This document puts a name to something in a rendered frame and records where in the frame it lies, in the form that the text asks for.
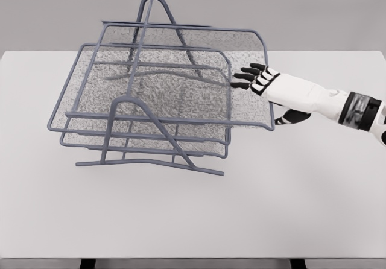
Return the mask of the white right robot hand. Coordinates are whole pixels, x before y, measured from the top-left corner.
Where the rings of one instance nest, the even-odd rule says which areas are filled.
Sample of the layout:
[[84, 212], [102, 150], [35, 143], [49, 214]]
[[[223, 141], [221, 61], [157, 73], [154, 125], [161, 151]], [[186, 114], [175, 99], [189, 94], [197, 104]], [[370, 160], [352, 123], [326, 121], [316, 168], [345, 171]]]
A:
[[288, 108], [274, 120], [276, 125], [298, 124], [309, 119], [315, 109], [315, 98], [311, 94], [317, 85], [310, 81], [259, 63], [241, 68], [233, 77], [243, 81], [231, 82], [232, 88], [250, 90], [271, 103]]

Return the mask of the large grey mesh folder tray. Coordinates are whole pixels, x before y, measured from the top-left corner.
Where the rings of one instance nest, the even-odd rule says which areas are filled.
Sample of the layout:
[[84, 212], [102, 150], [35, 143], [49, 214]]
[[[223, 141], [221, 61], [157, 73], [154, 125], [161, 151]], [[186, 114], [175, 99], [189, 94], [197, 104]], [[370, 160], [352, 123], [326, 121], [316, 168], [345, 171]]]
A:
[[[129, 46], [133, 44], [134, 33], [142, 32], [142, 25], [107, 24], [102, 38], [96, 47]], [[205, 26], [148, 24], [143, 48], [180, 49], [184, 51], [210, 51], [220, 53], [227, 62], [230, 89], [229, 112], [226, 121], [183, 118], [160, 118], [162, 123], [173, 124], [216, 124], [227, 127], [252, 126], [272, 129], [273, 116], [270, 103], [256, 95], [230, 86], [234, 73], [249, 62], [265, 63], [267, 53], [259, 34], [253, 30], [221, 29]], [[126, 120], [127, 115], [144, 117], [145, 113], [132, 103], [122, 103], [117, 108], [119, 119]], [[94, 113], [68, 112], [75, 118], [107, 119], [108, 115]]]

